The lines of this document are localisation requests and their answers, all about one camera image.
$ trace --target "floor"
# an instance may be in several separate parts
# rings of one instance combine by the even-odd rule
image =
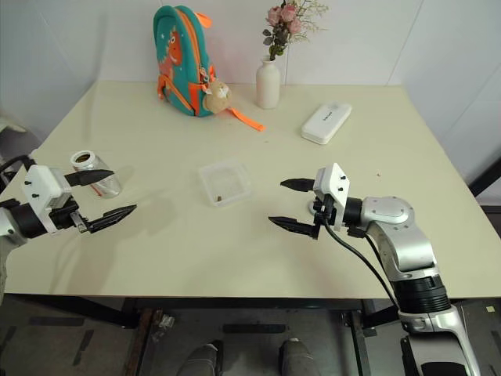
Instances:
[[[107,301],[120,306],[120,302]],[[482,374],[501,375],[501,301],[461,303]],[[349,327],[341,315],[325,310],[180,309],[169,312],[172,328],[148,338],[140,376],[174,375],[198,345],[225,342],[225,375],[278,375],[278,349],[284,339],[300,338],[322,375],[357,374]],[[232,334],[227,324],[283,325],[280,333]],[[402,375],[399,323],[366,332],[373,375]],[[134,331],[83,320],[10,296],[0,307],[0,368],[7,376],[122,375]]]

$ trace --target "cream tabletop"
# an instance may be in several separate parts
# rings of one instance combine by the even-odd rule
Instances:
[[[7,292],[161,297],[384,298],[371,272],[325,231],[319,240],[268,221],[311,222],[313,193],[281,187],[315,178],[337,162],[349,196],[395,195],[415,208],[451,298],[501,296],[501,241],[401,87],[287,86],[275,110],[254,104],[254,86],[233,85],[234,107],[268,128],[256,132],[228,113],[185,116],[162,103],[154,83],[94,85],[33,155],[71,172],[69,158],[93,150],[114,170],[123,192],[98,198],[74,188],[81,213],[94,219],[129,204],[137,209],[99,233],[75,228],[31,240],[7,262]],[[353,106],[325,146],[302,139],[302,124],[321,103]],[[235,159],[253,194],[216,208],[198,169]],[[24,170],[2,199],[25,198]],[[344,239],[376,265],[362,240]]]

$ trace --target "pink flower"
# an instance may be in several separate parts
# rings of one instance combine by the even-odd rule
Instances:
[[[296,16],[296,7],[294,5],[285,5],[280,13],[280,16],[282,16],[282,19],[285,22],[292,21]]]
[[[268,11],[268,18],[266,19],[271,26],[275,26],[280,22],[280,12],[282,9],[279,6],[274,6]]]
[[[297,34],[301,31],[301,21],[296,17],[287,24],[287,28],[291,34]]]

